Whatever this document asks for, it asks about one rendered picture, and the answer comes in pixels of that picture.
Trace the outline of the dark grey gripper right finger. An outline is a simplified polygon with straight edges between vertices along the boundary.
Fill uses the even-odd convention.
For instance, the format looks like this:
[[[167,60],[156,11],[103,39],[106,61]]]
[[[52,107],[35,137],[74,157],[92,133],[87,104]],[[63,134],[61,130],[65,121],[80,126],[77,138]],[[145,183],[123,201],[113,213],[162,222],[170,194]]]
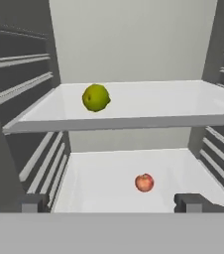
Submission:
[[[224,206],[212,203],[200,193],[176,193],[173,201],[174,212],[177,213],[220,213]]]

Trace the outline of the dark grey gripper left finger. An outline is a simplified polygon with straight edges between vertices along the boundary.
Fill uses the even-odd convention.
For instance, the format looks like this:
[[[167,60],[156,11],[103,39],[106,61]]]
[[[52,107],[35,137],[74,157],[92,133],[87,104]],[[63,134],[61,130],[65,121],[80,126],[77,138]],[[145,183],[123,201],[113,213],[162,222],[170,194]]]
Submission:
[[[39,213],[49,212],[50,196],[46,193],[28,193],[0,207],[0,212]]]

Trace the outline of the red peach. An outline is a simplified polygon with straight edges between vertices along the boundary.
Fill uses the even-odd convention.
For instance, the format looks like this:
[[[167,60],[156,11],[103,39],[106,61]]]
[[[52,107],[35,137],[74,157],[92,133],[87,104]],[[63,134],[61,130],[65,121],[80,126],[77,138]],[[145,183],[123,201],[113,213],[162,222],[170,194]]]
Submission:
[[[135,178],[135,186],[141,192],[148,192],[154,187],[155,181],[149,174],[138,175]]]

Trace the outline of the white fridge shelf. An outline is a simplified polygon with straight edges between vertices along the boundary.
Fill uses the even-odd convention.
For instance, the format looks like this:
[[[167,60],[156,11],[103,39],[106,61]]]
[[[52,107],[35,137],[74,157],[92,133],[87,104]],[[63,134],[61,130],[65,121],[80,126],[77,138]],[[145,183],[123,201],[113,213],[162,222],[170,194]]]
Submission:
[[[85,83],[62,84],[3,127],[5,133],[224,125],[224,87],[202,80],[108,82],[99,112],[82,103]]]
[[[148,192],[135,186],[143,174],[155,181]],[[54,211],[172,213],[183,192],[224,206],[224,189],[186,149],[73,153]]]

